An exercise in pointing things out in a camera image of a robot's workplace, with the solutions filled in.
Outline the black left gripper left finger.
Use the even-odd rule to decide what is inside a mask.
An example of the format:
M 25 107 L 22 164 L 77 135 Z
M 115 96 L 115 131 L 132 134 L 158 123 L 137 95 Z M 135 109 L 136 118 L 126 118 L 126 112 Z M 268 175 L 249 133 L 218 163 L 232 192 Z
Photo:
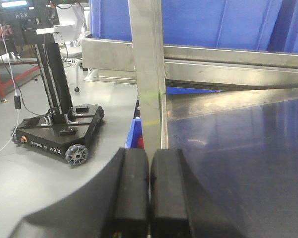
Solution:
M 145 238 L 149 163 L 143 149 L 119 148 L 88 183 L 23 217 L 12 238 Z

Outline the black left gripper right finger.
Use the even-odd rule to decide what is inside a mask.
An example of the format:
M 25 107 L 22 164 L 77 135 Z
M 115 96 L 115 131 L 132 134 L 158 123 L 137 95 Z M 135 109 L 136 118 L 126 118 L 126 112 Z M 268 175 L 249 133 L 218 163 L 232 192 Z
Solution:
M 194 176 L 182 150 L 157 150 L 150 182 L 153 238 L 244 237 Z

